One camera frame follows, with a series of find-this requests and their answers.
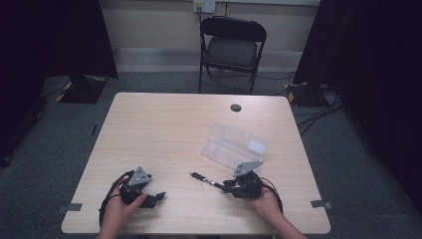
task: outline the chair seat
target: chair seat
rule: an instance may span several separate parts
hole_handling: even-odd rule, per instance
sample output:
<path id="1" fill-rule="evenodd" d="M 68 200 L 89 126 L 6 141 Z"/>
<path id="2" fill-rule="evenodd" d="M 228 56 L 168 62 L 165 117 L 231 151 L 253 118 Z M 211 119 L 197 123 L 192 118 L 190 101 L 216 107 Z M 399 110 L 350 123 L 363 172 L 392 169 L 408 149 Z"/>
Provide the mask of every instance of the chair seat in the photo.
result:
<path id="1" fill-rule="evenodd" d="M 257 48 L 255 42 L 213 37 L 204 61 L 252 69 L 257 58 Z"/>

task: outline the table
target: table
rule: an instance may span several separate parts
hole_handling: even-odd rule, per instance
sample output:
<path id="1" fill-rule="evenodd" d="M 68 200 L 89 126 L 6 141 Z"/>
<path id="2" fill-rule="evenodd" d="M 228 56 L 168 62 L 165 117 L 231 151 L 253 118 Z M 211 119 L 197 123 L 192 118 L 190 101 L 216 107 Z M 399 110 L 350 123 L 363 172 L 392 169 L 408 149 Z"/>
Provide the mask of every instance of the table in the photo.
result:
<path id="1" fill-rule="evenodd" d="M 230 107 L 238 104 L 235 113 Z M 106 116 L 62 230 L 99 232 L 99 208 L 110 185 L 142 166 L 152 179 L 142 190 L 166 195 L 154 209 L 138 209 L 122 234 L 274 234 L 275 230 L 242 199 L 194 179 L 198 172 L 217 182 L 233 169 L 201 150 L 213 123 L 221 122 L 267 140 L 257 173 L 270 179 L 286 217 L 303 233 L 327 233 L 330 225 L 287 99 L 264 96 L 119 93 Z"/>

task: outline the chair frame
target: chair frame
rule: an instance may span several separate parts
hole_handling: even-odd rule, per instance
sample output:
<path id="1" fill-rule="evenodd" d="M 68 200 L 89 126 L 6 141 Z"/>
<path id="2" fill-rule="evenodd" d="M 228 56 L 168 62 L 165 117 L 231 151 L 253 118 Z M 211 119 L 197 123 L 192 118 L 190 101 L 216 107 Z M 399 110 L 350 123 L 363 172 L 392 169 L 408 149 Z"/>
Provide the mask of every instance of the chair frame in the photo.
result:
<path id="1" fill-rule="evenodd" d="M 205 36 L 230 38 L 236 40 L 250 41 L 260 44 L 255 59 L 255 64 L 252 68 L 229 66 L 225 64 L 218 64 L 207 62 L 207 46 Z M 267 40 L 267 31 L 257 22 L 247 21 L 243 19 L 236 19 L 224 16 L 212 16 L 204 19 L 200 25 L 200 41 L 201 41 L 201 59 L 199 66 L 199 87 L 198 93 L 201 93 L 202 88 L 202 70 L 205 67 L 208 75 L 210 75 L 209 68 L 217 68 L 223 70 L 230 70 L 235 72 L 250 73 L 251 87 L 249 95 L 252 94 L 255 85 L 255 79 L 258 73 L 258 67 L 265 42 Z"/>

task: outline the white wall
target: white wall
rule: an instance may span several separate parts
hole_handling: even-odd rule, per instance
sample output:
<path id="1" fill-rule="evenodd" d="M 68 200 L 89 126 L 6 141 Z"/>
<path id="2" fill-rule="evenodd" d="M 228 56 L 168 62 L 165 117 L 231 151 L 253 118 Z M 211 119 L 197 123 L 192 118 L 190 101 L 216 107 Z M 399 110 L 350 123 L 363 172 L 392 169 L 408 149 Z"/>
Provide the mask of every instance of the white wall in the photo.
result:
<path id="1" fill-rule="evenodd" d="M 114 48 L 199 49 L 199 19 L 192 1 L 104 0 L 101 4 Z M 215 15 L 227 12 L 262 24 L 268 32 L 266 51 L 301 52 L 317 12 L 317 6 L 310 5 L 236 2 L 226 10 L 226 3 L 217 2 Z"/>

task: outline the transparent plastic box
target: transparent plastic box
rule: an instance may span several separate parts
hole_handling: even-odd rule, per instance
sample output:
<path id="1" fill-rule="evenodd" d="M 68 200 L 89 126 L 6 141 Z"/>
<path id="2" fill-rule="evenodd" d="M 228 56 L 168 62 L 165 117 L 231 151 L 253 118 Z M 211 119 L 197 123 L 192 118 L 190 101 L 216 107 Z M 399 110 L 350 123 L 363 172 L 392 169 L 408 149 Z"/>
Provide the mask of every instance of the transparent plastic box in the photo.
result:
<path id="1" fill-rule="evenodd" d="M 236 169 L 240 162 L 263 162 L 267 146 L 265 140 L 255 135 L 215 122 L 211 136 L 202 149 L 202 155 Z"/>

